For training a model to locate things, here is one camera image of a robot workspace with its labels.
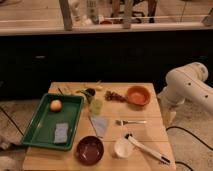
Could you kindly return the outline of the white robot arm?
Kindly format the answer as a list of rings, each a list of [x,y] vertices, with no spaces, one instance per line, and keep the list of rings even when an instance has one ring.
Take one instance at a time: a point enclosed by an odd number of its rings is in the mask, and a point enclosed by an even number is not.
[[[186,99],[213,115],[213,88],[205,84],[207,78],[208,69],[200,62],[174,68],[166,74],[166,86],[157,95],[165,127],[175,118],[175,108]]]

